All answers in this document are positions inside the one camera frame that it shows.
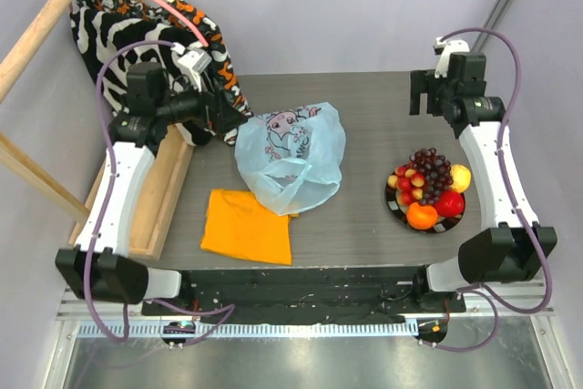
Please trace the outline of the light blue printed plastic bag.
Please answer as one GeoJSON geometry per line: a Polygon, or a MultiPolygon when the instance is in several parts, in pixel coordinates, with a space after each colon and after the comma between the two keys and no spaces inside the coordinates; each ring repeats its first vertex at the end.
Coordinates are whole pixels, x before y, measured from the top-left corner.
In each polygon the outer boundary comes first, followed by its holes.
{"type": "Polygon", "coordinates": [[[345,145],[339,112],[322,102],[250,118],[238,129],[235,160],[263,207],[292,215],[338,192],[345,145]]]}

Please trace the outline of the fake dark purple grape bunch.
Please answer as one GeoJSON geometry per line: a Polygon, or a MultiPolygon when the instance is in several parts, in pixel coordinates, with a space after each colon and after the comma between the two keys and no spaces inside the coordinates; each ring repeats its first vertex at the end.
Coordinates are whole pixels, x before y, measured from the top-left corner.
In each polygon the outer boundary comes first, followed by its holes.
{"type": "Polygon", "coordinates": [[[452,164],[435,148],[421,148],[408,161],[413,196],[420,205],[435,205],[454,183],[452,164]]]}

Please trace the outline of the fake yellow lemon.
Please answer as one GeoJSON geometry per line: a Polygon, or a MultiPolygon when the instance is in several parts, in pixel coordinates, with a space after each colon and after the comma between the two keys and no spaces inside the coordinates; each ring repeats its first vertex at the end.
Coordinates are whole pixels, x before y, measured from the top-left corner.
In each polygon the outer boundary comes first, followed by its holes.
{"type": "Polygon", "coordinates": [[[469,168],[461,164],[454,164],[450,169],[452,183],[449,189],[457,193],[464,193],[471,185],[472,173],[469,168]]]}

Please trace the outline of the fake lychee bunch red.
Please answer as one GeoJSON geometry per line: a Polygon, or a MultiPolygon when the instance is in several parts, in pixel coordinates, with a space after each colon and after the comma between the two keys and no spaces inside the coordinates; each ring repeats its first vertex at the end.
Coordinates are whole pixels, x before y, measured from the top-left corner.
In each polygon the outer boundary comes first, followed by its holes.
{"type": "Polygon", "coordinates": [[[424,196],[425,176],[413,164],[395,169],[387,179],[399,206],[408,207],[424,196]]]}

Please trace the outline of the fake red apple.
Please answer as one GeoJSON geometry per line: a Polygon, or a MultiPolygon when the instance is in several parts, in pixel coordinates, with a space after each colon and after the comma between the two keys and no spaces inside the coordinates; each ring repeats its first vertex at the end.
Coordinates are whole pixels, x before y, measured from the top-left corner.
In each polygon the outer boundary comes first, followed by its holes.
{"type": "Polygon", "coordinates": [[[465,208],[464,197],[453,190],[445,191],[435,204],[438,215],[444,218],[452,218],[460,215],[465,208]]]}

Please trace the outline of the fake orange fruit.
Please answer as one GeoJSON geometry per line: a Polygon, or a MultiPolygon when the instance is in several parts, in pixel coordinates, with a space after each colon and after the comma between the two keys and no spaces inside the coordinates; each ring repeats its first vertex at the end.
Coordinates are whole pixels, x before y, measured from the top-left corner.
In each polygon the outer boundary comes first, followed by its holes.
{"type": "Polygon", "coordinates": [[[414,202],[408,207],[405,217],[415,230],[429,230],[439,220],[439,215],[432,205],[419,202],[414,202]]]}

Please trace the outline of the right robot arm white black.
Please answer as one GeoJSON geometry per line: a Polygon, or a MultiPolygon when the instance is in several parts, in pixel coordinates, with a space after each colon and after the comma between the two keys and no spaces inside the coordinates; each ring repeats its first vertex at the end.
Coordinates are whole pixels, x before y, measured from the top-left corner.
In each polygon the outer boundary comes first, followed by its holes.
{"type": "Polygon", "coordinates": [[[411,290],[416,308],[430,312],[446,292],[465,292],[492,282],[528,282],[543,274],[546,307],[552,293],[548,255],[557,245],[554,228],[541,225],[522,188],[503,125],[506,107],[486,95],[486,57],[445,48],[434,70],[411,73],[410,112],[420,98],[427,111],[443,117],[454,131],[473,174],[481,211],[481,231],[461,244],[456,256],[425,269],[411,290]]]}

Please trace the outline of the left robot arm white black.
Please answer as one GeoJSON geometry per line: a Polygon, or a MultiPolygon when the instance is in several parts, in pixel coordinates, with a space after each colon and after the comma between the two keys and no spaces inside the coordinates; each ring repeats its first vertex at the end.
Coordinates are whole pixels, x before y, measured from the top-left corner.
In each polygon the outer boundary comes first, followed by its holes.
{"type": "Polygon", "coordinates": [[[224,135],[247,118],[207,79],[207,62],[184,55],[177,64],[189,81],[180,92],[170,88],[159,63],[143,62],[128,70],[128,112],[106,128],[106,166],[95,204],[73,248],[56,255],[58,271],[79,299],[126,304],[162,299],[176,315],[193,306],[194,293],[182,285],[180,272],[150,269],[128,257],[131,221],[169,126],[191,121],[224,135]]]}

